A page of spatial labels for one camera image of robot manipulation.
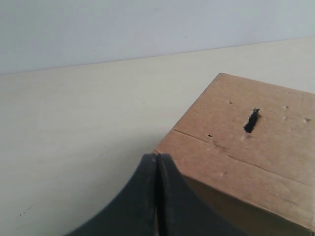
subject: small hole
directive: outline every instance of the small hole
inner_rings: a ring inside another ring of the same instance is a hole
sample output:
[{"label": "small hole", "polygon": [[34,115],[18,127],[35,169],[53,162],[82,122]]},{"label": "small hole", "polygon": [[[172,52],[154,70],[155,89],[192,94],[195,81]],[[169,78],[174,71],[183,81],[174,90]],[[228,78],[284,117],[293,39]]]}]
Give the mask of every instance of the small hole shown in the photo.
[{"label": "small hole", "polygon": [[260,110],[259,108],[254,108],[247,124],[243,127],[246,132],[251,133],[252,130],[254,129],[256,122],[260,117],[260,114],[258,114],[259,110]]}]

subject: brown cardboard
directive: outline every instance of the brown cardboard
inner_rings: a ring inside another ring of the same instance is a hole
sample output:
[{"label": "brown cardboard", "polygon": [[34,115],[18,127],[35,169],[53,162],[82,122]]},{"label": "brown cardboard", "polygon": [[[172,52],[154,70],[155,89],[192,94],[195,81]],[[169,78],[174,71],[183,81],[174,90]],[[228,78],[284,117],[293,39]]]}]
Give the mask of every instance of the brown cardboard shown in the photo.
[{"label": "brown cardboard", "polygon": [[310,236],[314,108],[315,94],[219,74],[156,152],[170,153],[197,194],[249,235]]}]

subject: white table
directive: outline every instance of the white table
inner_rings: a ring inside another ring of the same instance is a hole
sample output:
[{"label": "white table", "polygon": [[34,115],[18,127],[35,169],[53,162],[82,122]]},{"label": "white table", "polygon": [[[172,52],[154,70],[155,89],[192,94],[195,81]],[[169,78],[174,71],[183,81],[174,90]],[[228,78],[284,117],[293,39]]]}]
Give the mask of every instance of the white table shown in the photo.
[{"label": "white table", "polygon": [[315,92],[315,37],[0,76],[0,235],[91,218],[219,72]]}]

